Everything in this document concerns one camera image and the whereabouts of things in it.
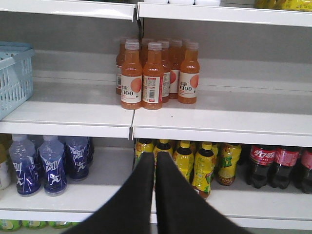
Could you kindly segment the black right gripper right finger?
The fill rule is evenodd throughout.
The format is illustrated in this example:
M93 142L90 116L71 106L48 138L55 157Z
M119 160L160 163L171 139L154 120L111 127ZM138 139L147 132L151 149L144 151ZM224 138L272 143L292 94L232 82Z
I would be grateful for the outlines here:
M249 233L200 197L165 152L157 156L156 213L159 234Z

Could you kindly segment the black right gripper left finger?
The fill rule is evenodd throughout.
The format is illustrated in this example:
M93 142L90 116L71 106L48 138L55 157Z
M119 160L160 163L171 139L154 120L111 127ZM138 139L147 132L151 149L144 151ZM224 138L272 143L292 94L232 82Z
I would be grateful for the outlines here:
M121 188L99 210L66 234L149 234L154 155L143 153Z

